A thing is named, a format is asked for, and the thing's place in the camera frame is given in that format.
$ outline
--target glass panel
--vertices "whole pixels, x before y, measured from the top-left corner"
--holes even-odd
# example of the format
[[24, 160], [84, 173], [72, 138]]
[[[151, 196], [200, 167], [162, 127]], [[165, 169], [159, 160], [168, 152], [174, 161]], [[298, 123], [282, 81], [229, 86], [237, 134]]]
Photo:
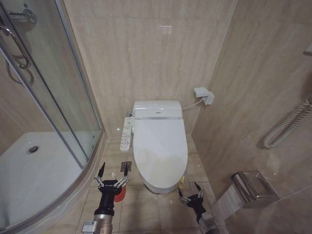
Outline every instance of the glass panel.
[[37, 22], [10, 15], [12, 23], [89, 158], [100, 126], [79, 73], [57, 6], [52, 0], [3, 0], [7, 11], [31, 10]]
[[[23, 85], [8, 76], [0, 56], [0, 233], [37, 214], [76, 180], [86, 164], [79, 145], [71, 147], [80, 162], [54, 132]], [[33, 88], [59, 128], [69, 132], [52, 96], [33, 71]], [[14, 72], [12, 76], [19, 80]], [[75, 142], [72, 136], [67, 140]]]

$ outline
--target toilet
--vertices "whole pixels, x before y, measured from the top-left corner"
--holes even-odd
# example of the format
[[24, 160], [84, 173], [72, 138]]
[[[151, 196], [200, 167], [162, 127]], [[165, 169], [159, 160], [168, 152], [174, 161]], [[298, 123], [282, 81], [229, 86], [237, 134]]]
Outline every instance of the toilet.
[[146, 187], [156, 194], [173, 191], [187, 164], [187, 144], [178, 101], [136, 101], [133, 150]]

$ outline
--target grab bar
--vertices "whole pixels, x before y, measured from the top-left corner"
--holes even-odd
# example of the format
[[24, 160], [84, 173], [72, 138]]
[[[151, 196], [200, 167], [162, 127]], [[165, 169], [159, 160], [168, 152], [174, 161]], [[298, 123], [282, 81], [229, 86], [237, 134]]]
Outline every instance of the grab bar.
[[10, 36], [13, 38], [15, 44], [17, 45], [17, 47], [19, 48], [22, 56], [24, 57], [25, 61], [26, 61], [26, 64], [23, 64], [21, 62], [18, 62], [19, 63], [19, 67], [22, 68], [22, 69], [25, 69], [27, 67], [30, 67], [30, 61], [29, 59], [27, 58], [26, 54], [24, 53], [24, 50], [22, 48], [22, 45], [20, 44], [20, 42], [18, 41], [18, 39], [16, 38], [15, 34], [12, 32], [11, 29], [9, 29], [8, 27], [0, 24], [0, 28], [5, 30], [8, 34], [10, 34]]

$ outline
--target shower faucet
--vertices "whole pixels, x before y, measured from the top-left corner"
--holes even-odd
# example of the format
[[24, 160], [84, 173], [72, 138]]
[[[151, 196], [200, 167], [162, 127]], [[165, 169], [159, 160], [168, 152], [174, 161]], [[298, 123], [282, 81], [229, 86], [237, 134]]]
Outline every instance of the shower faucet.
[[28, 8], [25, 8], [23, 12], [9, 11], [8, 14], [13, 20], [27, 20], [31, 23], [37, 23], [36, 15]]

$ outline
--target shower enclosure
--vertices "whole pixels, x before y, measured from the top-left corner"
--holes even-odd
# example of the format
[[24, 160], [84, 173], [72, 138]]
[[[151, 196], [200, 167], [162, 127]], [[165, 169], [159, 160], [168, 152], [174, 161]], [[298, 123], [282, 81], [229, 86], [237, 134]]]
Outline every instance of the shower enclosure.
[[0, 234], [73, 185], [103, 134], [62, 0], [0, 0]]

